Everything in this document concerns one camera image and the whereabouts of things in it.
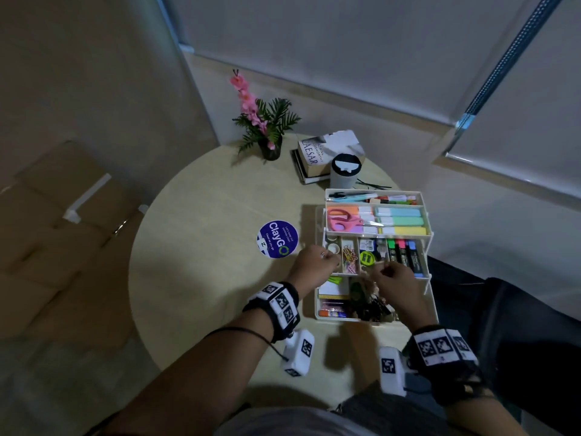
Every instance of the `hand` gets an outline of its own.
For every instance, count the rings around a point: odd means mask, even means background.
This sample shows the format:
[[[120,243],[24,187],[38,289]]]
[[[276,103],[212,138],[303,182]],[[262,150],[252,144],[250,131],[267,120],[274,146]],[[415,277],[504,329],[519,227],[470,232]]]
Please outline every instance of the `hand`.
[[[341,263],[341,256],[322,246],[310,245],[299,252],[286,281],[292,284],[303,299],[322,285]]]
[[[438,323],[410,268],[397,262],[378,263],[371,269],[370,276],[377,284],[379,294],[396,309],[402,323],[412,333],[423,326]]]

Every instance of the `purple sticker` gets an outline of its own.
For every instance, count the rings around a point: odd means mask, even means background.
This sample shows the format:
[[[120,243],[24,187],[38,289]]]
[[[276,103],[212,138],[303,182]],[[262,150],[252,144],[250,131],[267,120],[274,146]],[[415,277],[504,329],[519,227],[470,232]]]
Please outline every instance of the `purple sticker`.
[[[299,234],[290,223],[272,220],[260,228],[256,243],[262,254],[272,259],[280,259],[293,253],[299,244]]]

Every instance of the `round sticker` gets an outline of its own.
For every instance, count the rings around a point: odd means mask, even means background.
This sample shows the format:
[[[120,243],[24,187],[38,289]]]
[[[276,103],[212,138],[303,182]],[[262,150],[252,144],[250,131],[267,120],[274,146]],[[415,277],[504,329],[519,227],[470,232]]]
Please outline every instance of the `round sticker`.
[[[280,259],[293,253],[299,244],[299,234],[290,223],[272,220],[260,228],[256,243],[262,254],[272,259]]]
[[[375,256],[369,251],[361,251],[359,254],[359,260],[364,266],[371,266],[375,263]]]

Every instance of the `pink scissors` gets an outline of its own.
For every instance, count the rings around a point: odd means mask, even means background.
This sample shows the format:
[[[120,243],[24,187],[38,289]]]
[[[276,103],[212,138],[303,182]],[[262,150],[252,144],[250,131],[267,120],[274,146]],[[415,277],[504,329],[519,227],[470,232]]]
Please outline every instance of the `pink scissors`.
[[[370,220],[363,220],[353,214],[340,208],[329,208],[327,210],[327,218],[330,228],[333,231],[347,231],[348,233],[354,231],[359,226],[383,226],[382,223],[373,222]]]

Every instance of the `book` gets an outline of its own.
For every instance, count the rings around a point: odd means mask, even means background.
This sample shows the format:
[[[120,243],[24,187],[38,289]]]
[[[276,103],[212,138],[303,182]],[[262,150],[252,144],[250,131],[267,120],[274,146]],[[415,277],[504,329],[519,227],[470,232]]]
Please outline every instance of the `book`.
[[[361,164],[365,162],[363,147],[352,130],[300,140],[299,153],[306,178],[330,174],[330,163],[339,153],[354,154]]]
[[[304,185],[308,185],[309,183],[320,182],[322,180],[328,180],[330,178],[329,174],[322,174],[319,176],[314,177],[306,177],[306,173],[304,172],[303,163],[300,160],[299,149],[295,148],[294,150],[290,151],[290,156],[292,158],[292,162],[294,163],[294,167],[296,168],[296,174],[299,176],[300,181]]]

